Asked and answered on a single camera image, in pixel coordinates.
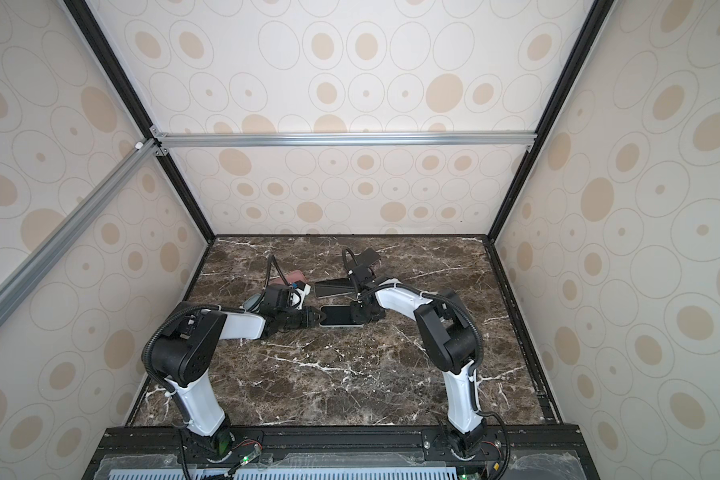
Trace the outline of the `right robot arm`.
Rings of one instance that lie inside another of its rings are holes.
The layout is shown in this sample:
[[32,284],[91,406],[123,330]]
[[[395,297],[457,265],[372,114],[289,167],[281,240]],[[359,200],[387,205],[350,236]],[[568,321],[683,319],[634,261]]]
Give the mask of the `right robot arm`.
[[368,267],[351,268],[347,277],[356,294],[350,321],[376,322],[388,310],[413,320],[430,361],[443,373],[450,426],[462,434],[478,428],[475,370],[482,361],[481,335],[458,295],[420,290],[395,278],[377,279]]

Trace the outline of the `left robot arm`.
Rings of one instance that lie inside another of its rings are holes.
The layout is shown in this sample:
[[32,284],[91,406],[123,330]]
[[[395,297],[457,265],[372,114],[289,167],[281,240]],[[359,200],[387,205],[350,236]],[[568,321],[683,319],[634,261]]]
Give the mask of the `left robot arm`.
[[305,304],[308,293],[301,283],[276,284],[238,308],[184,301],[170,312],[144,346],[142,363],[174,399],[192,434],[211,438],[226,420],[208,374],[218,343],[319,326],[326,314]]

